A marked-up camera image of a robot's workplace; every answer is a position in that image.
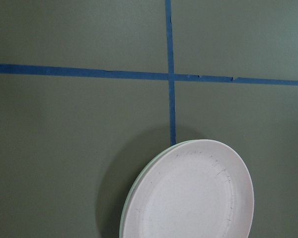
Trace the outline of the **pink plate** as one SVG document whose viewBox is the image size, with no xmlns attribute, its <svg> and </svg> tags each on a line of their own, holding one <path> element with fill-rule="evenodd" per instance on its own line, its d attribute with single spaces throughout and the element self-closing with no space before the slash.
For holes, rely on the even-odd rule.
<svg viewBox="0 0 298 238">
<path fill-rule="evenodd" d="M 123 238 L 246 238 L 254 192 L 242 158 L 215 140 L 161 157 L 135 190 Z"/>
</svg>

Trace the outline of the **cream plate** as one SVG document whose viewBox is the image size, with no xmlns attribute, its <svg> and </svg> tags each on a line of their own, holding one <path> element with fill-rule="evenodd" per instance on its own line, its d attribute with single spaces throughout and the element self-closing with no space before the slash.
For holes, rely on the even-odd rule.
<svg viewBox="0 0 298 238">
<path fill-rule="evenodd" d="M 126 197 L 126 200 L 124 202 L 124 206 L 122 209 L 122 213 L 121 213 L 121 218 L 120 218 L 120 224 L 119 224 L 119 238 L 123 237 L 123 230 L 124 230 L 124 224 L 125 224 L 125 219 L 126 219 L 126 215 L 131 203 L 131 200 L 134 196 L 135 190 L 137 189 L 139 183 L 142 181 L 143 177 L 146 175 L 146 173 L 148 172 L 148 170 L 161 158 L 163 157 L 165 154 L 167 154 L 169 151 L 172 151 L 173 149 L 175 149 L 176 147 L 188 143 L 188 141 L 183 141 L 180 143 L 177 143 L 175 145 L 172 145 L 171 147 L 163 150 L 162 152 L 160 152 L 158 155 L 156 155 L 152 160 L 150 160 L 146 166 L 141 170 L 141 172 L 139 173 L 139 175 L 137 176 L 137 178 L 135 179 L 134 183 L 132 184 L 128 195 Z"/>
</svg>

